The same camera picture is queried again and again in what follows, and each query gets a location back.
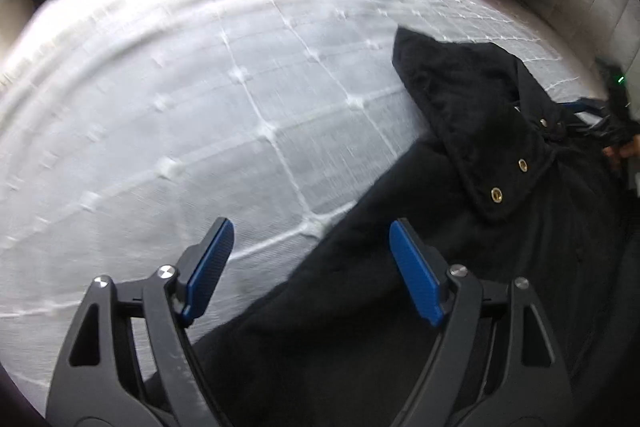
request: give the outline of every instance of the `mattress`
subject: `mattress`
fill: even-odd
[[[45,6],[0,98],[0,360],[39,410],[93,277],[146,277],[229,217],[236,247],[195,339],[285,279],[423,132],[391,65],[398,25],[494,42],[555,100],[602,95],[513,0]]]

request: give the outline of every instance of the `blue gripper pad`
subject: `blue gripper pad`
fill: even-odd
[[[210,241],[208,246],[201,243],[206,247],[206,251],[185,287],[185,306],[180,318],[186,325],[204,314],[234,247],[234,226],[228,219],[223,218],[222,223],[216,222],[210,233],[214,235],[210,238],[210,234],[207,233],[204,238],[203,243]]]
[[[389,245],[420,317],[434,327],[439,326],[445,316],[441,286],[410,232],[400,221],[394,221],[389,228]]]

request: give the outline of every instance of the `snap button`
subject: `snap button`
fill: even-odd
[[[502,203],[502,191],[498,187],[494,187],[491,189],[491,199],[494,200],[494,203]]]

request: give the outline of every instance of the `beige wall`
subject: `beige wall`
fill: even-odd
[[[0,0],[0,63],[32,12],[30,0]]]

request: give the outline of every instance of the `white bedspread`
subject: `white bedspread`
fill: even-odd
[[[493,41],[555,99],[598,94],[511,0],[53,0],[36,17],[0,98],[0,360],[36,407],[94,276],[146,277],[229,217],[197,337],[409,147],[424,124],[391,65],[398,24]]]

